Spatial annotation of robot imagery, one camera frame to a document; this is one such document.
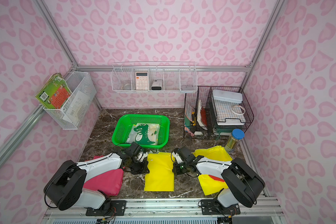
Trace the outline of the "plain yellow raincoat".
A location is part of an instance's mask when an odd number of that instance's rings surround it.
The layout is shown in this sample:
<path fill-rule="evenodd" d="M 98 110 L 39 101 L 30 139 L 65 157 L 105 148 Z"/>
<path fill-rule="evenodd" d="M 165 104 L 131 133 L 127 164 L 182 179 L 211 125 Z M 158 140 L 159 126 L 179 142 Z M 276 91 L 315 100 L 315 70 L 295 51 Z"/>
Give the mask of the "plain yellow raincoat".
<path fill-rule="evenodd" d="M 159 152 L 147 157 L 149 173 L 145 175 L 144 191 L 173 192 L 174 173 L 170 153 Z"/>

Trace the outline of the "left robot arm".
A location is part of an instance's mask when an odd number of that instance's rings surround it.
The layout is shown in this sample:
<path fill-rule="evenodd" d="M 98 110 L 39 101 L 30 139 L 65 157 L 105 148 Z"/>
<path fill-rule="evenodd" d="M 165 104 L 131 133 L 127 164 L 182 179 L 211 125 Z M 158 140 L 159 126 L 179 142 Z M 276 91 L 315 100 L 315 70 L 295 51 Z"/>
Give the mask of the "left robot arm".
<path fill-rule="evenodd" d="M 65 211 L 71 207 L 108 210 L 110 199 L 101 190 L 85 189 L 90 179 L 111 170 L 128 169 L 134 175 L 148 174 L 148 153 L 132 143 L 130 147 L 110 153 L 98 159 L 74 162 L 65 161 L 44 187 L 44 200 L 49 198 L 50 208 Z"/>

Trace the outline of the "white dinosaur print raincoat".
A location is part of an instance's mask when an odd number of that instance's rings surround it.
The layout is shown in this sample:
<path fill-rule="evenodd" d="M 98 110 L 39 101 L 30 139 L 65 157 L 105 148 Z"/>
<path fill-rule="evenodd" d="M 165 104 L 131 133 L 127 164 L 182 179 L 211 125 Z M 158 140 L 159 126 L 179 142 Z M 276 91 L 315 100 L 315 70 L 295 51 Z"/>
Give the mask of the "white dinosaur print raincoat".
<path fill-rule="evenodd" d="M 137 123 L 132 126 L 126 143 L 137 143 L 139 145 L 157 145 L 159 124 Z"/>

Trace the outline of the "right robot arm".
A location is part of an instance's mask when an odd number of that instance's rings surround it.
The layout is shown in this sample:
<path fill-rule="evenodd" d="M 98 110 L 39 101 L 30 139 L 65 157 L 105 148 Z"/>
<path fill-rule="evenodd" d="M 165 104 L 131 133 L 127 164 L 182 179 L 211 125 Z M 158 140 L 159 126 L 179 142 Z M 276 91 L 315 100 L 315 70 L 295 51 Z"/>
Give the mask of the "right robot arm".
<path fill-rule="evenodd" d="M 251 208 L 266 186 L 262 178 L 240 158 L 212 160 L 202 155 L 194 156 L 189 149 L 182 147 L 174 149 L 171 160 L 175 175 L 210 175 L 224 180 L 228 188 L 222 189 L 215 199 L 223 208 L 238 203 Z"/>

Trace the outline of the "pink raincoat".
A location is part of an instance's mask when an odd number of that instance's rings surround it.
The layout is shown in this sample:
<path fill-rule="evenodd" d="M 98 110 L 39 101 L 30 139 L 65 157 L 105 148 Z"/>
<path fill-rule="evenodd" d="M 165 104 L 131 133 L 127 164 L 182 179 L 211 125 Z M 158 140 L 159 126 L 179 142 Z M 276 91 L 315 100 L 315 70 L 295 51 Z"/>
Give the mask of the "pink raincoat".
<path fill-rule="evenodd" d="M 124 174 L 121 164 L 122 159 L 116 153 L 90 161 L 79 162 L 80 168 L 86 171 L 84 188 L 102 191 L 108 196 L 118 195 Z"/>

